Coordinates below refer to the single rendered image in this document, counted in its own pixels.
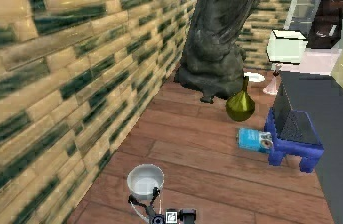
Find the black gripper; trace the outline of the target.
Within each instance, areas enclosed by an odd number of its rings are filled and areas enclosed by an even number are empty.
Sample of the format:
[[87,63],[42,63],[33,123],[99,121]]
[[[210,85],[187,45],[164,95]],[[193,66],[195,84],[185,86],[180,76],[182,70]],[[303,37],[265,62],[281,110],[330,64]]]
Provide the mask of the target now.
[[157,214],[154,210],[154,202],[157,199],[157,197],[160,195],[161,190],[158,187],[153,188],[152,192],[152,199],[150,201],[150,205],[147,206],[144,203],[139,202],[133,195],[130,195],[128,198],[128,202],[133,206],[139,206],[142,207],[149,219],[149,224],[165,224],[165,219],[162,214]]

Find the white bowl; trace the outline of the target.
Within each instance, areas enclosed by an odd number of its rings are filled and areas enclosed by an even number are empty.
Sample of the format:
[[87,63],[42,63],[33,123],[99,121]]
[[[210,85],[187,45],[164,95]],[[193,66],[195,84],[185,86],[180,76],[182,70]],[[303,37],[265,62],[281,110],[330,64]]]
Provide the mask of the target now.
[[164,173],[154,164],[140,164],[127,176],[130,193],[138,200],[151,200],[153,189],[161,190],[164,185]]

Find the olive green vase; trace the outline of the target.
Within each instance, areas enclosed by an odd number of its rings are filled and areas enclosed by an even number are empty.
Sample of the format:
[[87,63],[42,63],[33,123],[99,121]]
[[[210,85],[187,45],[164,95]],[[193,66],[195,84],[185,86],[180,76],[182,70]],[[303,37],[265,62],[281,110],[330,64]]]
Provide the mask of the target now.
[[241,90],[226,101],[227,115],[236,122],[249,119],[255,111],[255,102],[248,94],[249,77],[243,77]]

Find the white plate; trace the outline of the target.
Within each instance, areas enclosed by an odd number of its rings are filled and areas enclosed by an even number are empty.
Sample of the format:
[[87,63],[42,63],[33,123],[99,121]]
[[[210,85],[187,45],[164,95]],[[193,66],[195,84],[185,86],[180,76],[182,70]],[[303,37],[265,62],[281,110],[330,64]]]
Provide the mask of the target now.
[[256,72],[245,72],[244,75],[249,78],[250,82],[260,83],[265,80],[265,77]]

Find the dark grey draped cloth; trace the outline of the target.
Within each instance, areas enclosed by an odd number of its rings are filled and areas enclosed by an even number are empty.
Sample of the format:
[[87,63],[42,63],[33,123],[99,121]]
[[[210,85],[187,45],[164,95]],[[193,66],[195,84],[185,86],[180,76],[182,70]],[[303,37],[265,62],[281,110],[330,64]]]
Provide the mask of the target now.
[[238,39],[260,0],[197,0],[174,81],[200,100],[228,99],[242,89],[245,50]]

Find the pink glass bottle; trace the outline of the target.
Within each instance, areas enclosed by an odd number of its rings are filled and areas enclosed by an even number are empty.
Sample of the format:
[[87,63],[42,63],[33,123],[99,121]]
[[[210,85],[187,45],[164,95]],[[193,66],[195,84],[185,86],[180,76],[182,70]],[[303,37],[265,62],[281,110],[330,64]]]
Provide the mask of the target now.
[[268,95],[276,95],[278,93],[277,89],[277,77],[280,75],[280,69],[282,64],[276,64],[273,72],[273,77],[270,83],[263,89],[263,92]]

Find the white box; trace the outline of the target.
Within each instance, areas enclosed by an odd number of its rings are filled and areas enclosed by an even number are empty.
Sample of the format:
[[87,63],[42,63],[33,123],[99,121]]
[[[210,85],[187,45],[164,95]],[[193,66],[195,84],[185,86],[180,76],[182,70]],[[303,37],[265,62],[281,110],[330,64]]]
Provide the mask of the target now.
[[299,64],[307,43],[300,31],[272,30],[267,44],[268,59],[272,63]]

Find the pink table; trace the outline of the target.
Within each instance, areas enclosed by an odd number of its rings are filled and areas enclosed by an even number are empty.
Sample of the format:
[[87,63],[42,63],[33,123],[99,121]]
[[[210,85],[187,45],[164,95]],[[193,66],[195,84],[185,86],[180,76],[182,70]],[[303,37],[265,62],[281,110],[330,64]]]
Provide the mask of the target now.
[[330,75],[339,58],[340,49],[306,49],[298,65],[284,64],[282,71]]

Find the white framed window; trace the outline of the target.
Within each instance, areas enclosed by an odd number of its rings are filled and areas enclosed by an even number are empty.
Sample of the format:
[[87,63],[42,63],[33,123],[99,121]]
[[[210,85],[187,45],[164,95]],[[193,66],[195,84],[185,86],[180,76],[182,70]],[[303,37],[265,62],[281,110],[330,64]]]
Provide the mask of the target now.
[[320,2],[321,0],[291,0],[283,29],[300,31],[307,36]]

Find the dark brown shelf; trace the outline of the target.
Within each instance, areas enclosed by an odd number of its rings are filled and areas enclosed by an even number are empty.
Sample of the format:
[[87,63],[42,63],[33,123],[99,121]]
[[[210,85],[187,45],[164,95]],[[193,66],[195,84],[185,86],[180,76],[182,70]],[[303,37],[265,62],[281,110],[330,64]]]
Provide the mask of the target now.
[[331,49],[340,39],[343,0],[321,0],[307,40],[310,49]]

